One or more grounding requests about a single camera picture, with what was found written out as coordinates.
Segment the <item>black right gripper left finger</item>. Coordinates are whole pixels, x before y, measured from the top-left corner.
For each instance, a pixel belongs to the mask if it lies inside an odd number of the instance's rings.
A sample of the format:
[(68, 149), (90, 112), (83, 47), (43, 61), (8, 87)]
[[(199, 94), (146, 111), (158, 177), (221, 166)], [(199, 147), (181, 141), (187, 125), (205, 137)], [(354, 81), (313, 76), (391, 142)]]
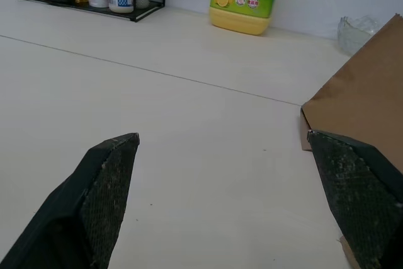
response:
[(126, 211), (137, 133), (90, 148), (42, 203), (0, 269), (108, 269)]

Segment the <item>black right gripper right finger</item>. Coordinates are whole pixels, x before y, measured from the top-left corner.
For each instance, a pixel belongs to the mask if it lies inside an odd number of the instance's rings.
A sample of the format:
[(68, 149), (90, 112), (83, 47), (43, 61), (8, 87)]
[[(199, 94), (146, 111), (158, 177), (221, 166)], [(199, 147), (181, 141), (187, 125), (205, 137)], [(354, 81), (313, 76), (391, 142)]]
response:
[(364, 142), (318, 130), (307, 140), (360, 269), (403, 269), (403, 174)]

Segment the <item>brown cardboard box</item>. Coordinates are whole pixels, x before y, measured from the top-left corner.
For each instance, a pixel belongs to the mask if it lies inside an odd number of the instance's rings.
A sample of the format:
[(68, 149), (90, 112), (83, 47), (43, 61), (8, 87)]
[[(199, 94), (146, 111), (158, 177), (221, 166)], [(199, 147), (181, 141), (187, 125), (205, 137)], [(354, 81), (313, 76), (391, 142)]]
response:
[[(403, 16), (393, 16), (300, 111), (301, 141), (311, 130), (377, 148), (403, 174)], [(342, 234), (349, 261), (355, 260)]]

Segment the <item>clear glass bowl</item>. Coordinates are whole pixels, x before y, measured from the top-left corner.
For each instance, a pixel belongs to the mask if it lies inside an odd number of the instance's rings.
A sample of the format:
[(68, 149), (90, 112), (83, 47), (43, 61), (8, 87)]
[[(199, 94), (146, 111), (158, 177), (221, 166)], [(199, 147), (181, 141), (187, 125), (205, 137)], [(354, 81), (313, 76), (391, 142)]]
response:
[(353, 56), (381, 27), (381, 22), (372, 16), (366, 15), (356, 19), (343, 16), (338, 23), (338, 47), (345, 54)]

